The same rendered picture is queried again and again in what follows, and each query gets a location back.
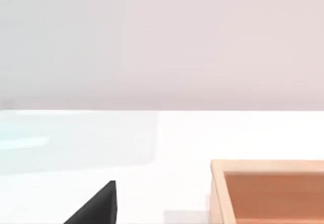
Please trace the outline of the shallow salmon-coloured box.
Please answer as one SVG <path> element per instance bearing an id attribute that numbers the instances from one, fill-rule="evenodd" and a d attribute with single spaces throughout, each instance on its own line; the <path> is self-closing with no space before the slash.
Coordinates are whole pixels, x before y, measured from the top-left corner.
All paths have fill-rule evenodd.
<path id="1" fill-rule="evenodd" d="M 210 224 L 324 224 L 324 160 L 211 161 Z"/>

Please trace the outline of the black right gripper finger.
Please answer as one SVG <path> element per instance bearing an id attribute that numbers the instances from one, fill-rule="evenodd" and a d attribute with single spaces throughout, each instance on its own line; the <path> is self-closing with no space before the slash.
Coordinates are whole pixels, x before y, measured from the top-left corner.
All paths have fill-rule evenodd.
<path id="1" fill-rule="evenodd" d="M 116 181 L 109 181 L 63 224 L 116 224 Z"/>

